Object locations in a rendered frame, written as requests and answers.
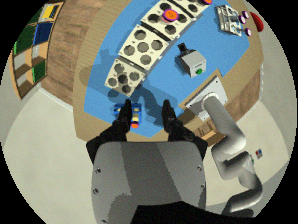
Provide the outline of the blue mat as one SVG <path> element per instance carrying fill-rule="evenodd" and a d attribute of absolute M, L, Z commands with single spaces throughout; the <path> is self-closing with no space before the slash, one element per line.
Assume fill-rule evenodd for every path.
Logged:
<path fill-rule="evenodd" d="M 125 99 L 141 103 L 142 124 L 136 129 L 130 127 L 130 131 L 148 138 L 164 128 L 161 111 L 165 99 L 170 101 L 178 118 L 185 112 L 178 105 L 217 68 L 224 77 L 250 46 L 247 35 L 221 31 L 216 6 L 230 5 L 226 0 L 212 0 L 213 3 L 201 12 L 203 16 L 164 55 L 139 90 L 135 89 L 127 97 L 105 86 L 108 73 L 128 36 L 159 1 L 132 0 L 115 20 L 95 58 L 84 102 L 84 112 L 110 124 L 115 120 L 116 104 L 125 103 Z M 193 78 L 186 74 L 178 58 L 184 52 L 177 45 L 183 42 L 187 49 L 197 50 L 206 58 L 205 72 Z"/>

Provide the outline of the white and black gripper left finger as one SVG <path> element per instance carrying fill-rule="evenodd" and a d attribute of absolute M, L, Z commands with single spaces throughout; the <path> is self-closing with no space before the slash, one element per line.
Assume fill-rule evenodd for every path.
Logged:
<path fill-rule="evenodd" d="M 100 133 L 99 136 L 86 143 L 86 148 L 94 165 L 96 152 L 102 143 L 109 141 L 127 141 L 126 134 L 129 133 L 132 119 L 131 100 L 126 99 L 124 107 L 121 107 L 118 119 L 112 122 L 112 126 Z M 124 134 L 125 133 L 125 134 Z M 125 140 L 126 139 L 126 140 Z"/>

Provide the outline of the white tube rack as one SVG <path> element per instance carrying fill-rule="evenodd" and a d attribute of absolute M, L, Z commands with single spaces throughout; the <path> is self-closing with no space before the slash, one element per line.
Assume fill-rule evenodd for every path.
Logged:
<path fill-rule="evenodd" d="M 234 15 L 234 11 L 236 11 L 236 10 L 232 9 L 231 7 L 229 7 L 227 5 L 216 6 L 216 8 L 217 8 L 218 16 L 219 16 L 221 31 L 224 31 L 224 32 L 229 33 L 231 35 L 234 34 L 236 36 L 241 36 L 241 34 L 239 34 L 237 32 L 237 29 L 236 29 L 237 27 L 241 27 L 240 26 L 240 23 L 239 23 L 239 25 L 237 25 L 235 22 L 233 23 L 230 20 L 230 16 L 235 16 Z M 229 12 L 232 12 L 232 14 L 230 14 L 228 11 Z M 225 17 L 224 16 L 228 16 L 228 21 L 229 22 L 226 22 L 225 21 Z M 235 30 L 233 31 L 231 27 L 234 27 Z M 229 31 L 229 28 L 230 28 L 230 31 Z"/>

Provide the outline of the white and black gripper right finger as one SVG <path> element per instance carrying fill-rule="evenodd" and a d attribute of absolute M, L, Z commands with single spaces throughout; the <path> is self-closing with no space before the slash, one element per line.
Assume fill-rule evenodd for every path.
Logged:
<path fill-rule="evenodd" d="M 173 111 L 172 111 L 173 109 Z M 177 119 L 174 108 L 171 108 L 169 100 L 165 99 L 162 107 L 162 120 L 164 131 L 169 134 L 168 141 L 190 141 L 194 142 L 199 149 L 202 162 L 204 160 L 208 143 L 202 138 L 183 126 L 183 122 Z M 171 134 L 172 133 L 172 134 Z"/>

